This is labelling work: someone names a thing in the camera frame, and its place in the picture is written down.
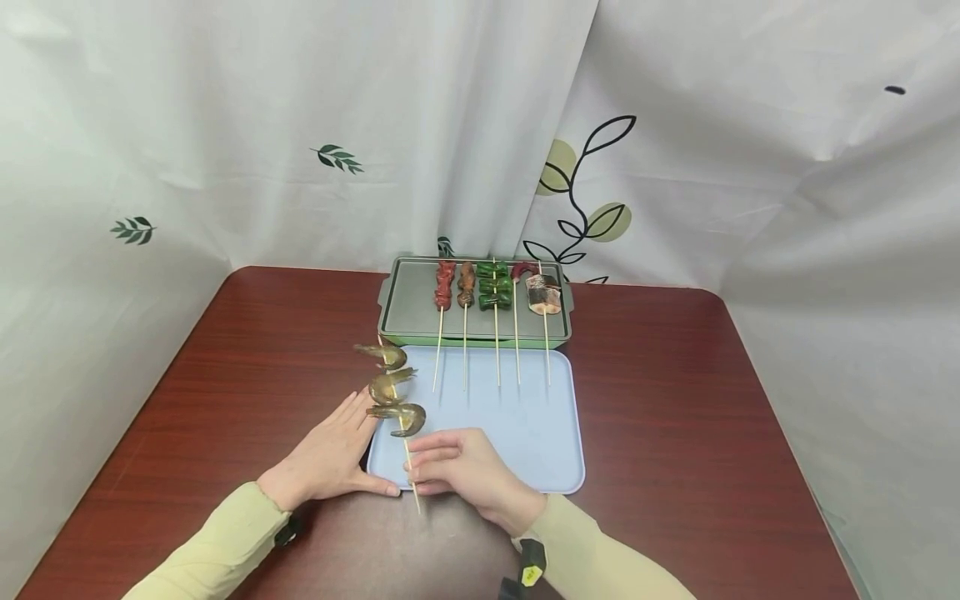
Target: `green circle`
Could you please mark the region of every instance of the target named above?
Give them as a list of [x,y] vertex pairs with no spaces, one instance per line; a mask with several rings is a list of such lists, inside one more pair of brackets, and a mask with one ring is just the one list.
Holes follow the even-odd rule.
[[604,204],[594,210],[587,219],[587,237],[594,242],[612,242],[623,235],[630,226],[631,219],[633,215],[626,204]]
[[[577,153],[573,152],[573,149],[570,148],[570,145],[563,140],[555,139],[553,140],[553,144],[550,146],[550,153],[546,156],[546,161],[563,171],[564,175],[566,175],[569,179],[570,175],[573,173],[573,167],[577,164]],[[540,179],[553,189],[566,190],[564,178],[557,173],[556,170],[546,165],[543,166],[543,172],[540,173]],[[553,196],[556,193],[557,192],[543,187],[543,185],[540,183],[537,184],[538,196]]]

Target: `person's left hand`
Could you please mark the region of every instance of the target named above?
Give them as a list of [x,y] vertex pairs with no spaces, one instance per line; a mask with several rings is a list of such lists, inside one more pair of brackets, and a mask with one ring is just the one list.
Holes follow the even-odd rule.
[[347,396],[294,451],[263,473],[256,483],[281,511],[292,511],[306,500],[323,500],[350,492],[399,496],[392,482],[360,469],[377,419],[367,415],[373,398],[367,388]]

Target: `shrimp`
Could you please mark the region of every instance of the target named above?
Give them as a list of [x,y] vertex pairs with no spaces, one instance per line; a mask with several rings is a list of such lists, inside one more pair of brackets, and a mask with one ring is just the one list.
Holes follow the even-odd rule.
[[378,419],[397,418],[400,421],[400,428],[390,432],[390,435],[395,438],[409,438],[416,435],[426,423],[426,411],[419,404],[373,406],[367,409],[367,414]]
[[407,353],[393,344],[384,344],[383,346],[363,346],[362,344],[356,344],[353,346],[353,349],[382,360],[383,364],[378,365],[378,367],[385,371],[394,371],[407,364]]
[[370,382],[370,396],[373,401],[381,406],[390,406],[399,404],[407,396],[401,396],[396,391],[396,386],[409,381],[417,372],[413,367],[407,367],[396,372],[384,372],[373,378]]

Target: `yellow label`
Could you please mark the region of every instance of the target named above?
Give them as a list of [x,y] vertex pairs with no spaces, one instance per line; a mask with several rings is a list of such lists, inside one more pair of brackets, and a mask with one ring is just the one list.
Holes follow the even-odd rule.
[[533,584],[540,580],[540,576],[543,575],[543,569],[533,565],[528,566],[523,569],[523,574],[520,575],[520,582],[525,588],[531,588]]

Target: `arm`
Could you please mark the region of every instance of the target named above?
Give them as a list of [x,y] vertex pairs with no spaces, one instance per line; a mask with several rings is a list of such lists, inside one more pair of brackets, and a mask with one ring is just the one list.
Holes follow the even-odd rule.
[[203,528],[134,586],[124,600],[220,600],[274,547],[290,513],[307,500],[350,492],[399,496],[397,487],[360,469],[376,419],[373,400],[353,393],[278,465],[238,488]]
[[289,516],[254,482],[240,486],[124,600],[226,598],[273,549]]
[[544,578],[566,600],[656,598],[694,600],[683,584],[634,549],[604,535],[596,521],[559,494],[523,535],[546,549]]
[[517,479],[480,429],[438,431],[410,442],[410,478],[420,495],[456,492],[519,546],[546,551],[544,577],[566,600],[693,600],[663,567],[605,536],[562,495],[543,495]]

